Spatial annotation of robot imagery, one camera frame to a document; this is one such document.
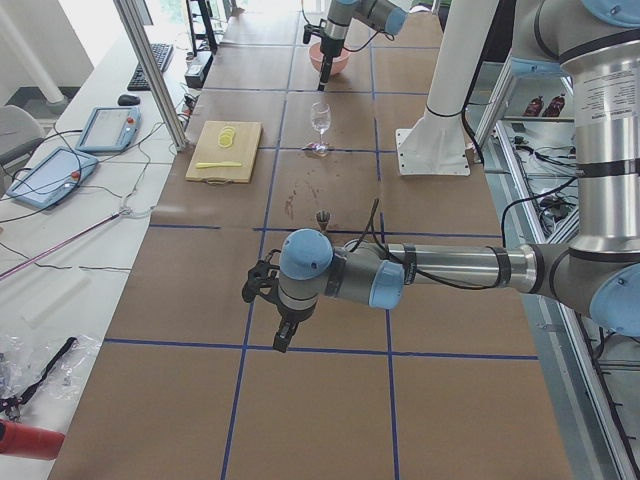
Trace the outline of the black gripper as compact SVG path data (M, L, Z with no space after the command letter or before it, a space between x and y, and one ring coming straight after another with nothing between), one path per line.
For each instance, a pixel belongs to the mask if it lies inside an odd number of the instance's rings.
M339 57L343 48L343 40L335 39L329 35L324 35L321 40L320 51L322 52L323 59L320 68L320 78L317 90L322 92L331 77L332 70L332 58Z
M294 309L282 302L277 304L281 316L280 326L274 334L272 348L280 353L286 353L291 340L295 336L300 322L309 319L315 311L315 304L304 308Z

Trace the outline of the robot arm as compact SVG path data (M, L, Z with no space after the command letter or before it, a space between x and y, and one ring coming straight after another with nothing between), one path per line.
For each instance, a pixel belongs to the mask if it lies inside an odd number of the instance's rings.
M395 307L404 287L510 287L554 299L600 327L639 333L639 5L521 1L514 64L557 65L572 79L579 231L560 244L505 247L331 245L302 229L285 240L269 297L285 351L320 295Z
M308 43L312 36L321 39L322 62L318 90L323 91L330 79L333 61L342 53L353 19L365 24L376 33L397 35L407 17L408 12L392 1L330 1L327 17L318 25L305 26L303 35L304 43Z

